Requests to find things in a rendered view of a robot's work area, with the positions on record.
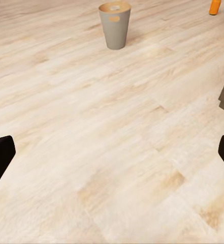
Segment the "trash can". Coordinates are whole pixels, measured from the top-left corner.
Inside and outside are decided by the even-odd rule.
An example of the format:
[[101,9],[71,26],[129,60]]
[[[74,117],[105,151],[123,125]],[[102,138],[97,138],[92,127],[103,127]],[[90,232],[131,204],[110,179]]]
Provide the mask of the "trash can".
[[[112,11],[111,6],[119,6],[119,9]],[[98,7],[109,49],[119,50],[125,47],[131,7],[131,4],[125,2],[110,2]]]

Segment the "can of soda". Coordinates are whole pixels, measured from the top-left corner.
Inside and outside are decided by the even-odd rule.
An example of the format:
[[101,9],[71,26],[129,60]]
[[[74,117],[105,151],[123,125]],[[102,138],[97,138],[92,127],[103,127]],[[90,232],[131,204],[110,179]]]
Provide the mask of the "can of soda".
[[212,4],[211,4],[210,11],[209,11],[209,14],[210,15],[218,14],[218,10],[219,10],[220,4],[221,4],[221,0],[213,0]]

